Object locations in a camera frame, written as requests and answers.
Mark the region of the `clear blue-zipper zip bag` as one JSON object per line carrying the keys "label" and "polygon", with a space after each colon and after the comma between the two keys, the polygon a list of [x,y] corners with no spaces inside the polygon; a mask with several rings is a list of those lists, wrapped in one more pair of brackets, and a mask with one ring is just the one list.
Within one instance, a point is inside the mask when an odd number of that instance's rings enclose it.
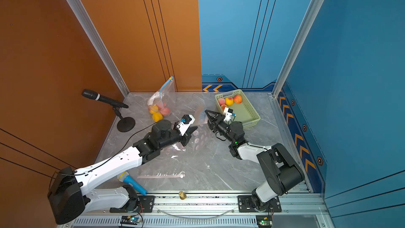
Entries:
{"label": "clear blue-zipper zip bag", "polygon": [[172,114],[175,107],[175,78],[173,76],[171,76],[160,87],[160,89],[149,98],[147,108],[149,105],[157,105],[159,107],[159,112],[163,107],[167,107],[171,110]]}

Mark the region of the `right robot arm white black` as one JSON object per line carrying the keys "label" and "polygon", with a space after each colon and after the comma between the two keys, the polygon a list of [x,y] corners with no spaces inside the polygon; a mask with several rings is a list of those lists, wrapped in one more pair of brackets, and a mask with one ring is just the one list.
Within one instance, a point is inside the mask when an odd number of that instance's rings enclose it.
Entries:
{"label": "right robot arm white black", "polygon": [[277,197],[305,180],[305,173],[284,145],[254,145],[245,139],[241,122],[228,123],[225,115],[211,110],[206,110],[205,114],[210,130],[230,142],[228,148],[233,157],[260,164],[265,182],[252,191],[251,202],[255,210],[274,210]]}

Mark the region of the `pink-dotted zip bag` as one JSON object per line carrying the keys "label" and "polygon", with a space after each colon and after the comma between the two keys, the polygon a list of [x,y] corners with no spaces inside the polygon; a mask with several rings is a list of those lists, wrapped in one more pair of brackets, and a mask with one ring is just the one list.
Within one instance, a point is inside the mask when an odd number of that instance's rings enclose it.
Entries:
{"label": "pink-dotted zip bag", "polygon": [[171,113],[174,117],[170,119],[175,121],[176,118],[181,118],[184,114],[190,114],[195,118],[192,126],[197,126],[197,129],[192,133],[187,146],[183,146],[181,143],[176,143],[170,146],[169,150],[174,153],[174,156],[180,157],[185,154],[199,155],[203,153],[205,147],[213,139],[213,134],[208,127],[208,118],[205,114],[207,109],[206,102],[204,100],[180,100],[176,103],[176,109]]}

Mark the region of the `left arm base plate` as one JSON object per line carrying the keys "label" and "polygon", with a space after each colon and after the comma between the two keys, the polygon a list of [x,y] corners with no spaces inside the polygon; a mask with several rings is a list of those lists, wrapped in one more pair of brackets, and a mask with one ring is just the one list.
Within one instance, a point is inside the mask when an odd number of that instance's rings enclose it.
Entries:
{"label": "left arm base plate", "polygon": [[110,213],[151,213],[154,208],[155,197],[137,196],[130,198],[121,208],[110,208]]}

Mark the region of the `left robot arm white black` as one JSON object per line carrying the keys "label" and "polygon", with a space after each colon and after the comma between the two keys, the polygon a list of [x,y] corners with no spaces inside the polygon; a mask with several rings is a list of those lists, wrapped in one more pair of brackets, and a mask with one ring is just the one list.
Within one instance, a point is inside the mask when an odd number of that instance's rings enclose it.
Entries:
{"label": "left robot arm white black", "polygon": [[194,121],[192,115],[175,123],[160,120],[143,139],[115,156],[76,171],[70,167],[59,171],[47,195],[56,223],[66,224],[82,214],[90,205],[91,190],[105,181],[153,160],[167,146],[186,146],[197,129]]}

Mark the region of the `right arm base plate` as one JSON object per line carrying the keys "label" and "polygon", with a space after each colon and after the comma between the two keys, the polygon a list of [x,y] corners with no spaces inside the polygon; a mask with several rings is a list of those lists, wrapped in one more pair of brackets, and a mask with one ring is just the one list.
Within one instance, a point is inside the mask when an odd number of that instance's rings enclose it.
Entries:
{"label": "right arm base plate", "polygon": [[277,197],[270,199],[267,202],[262,202],[257,196],[253,195],[239,195],[238,210],[240,213],[250,212],[268,212],[281,213],[281,203]]}

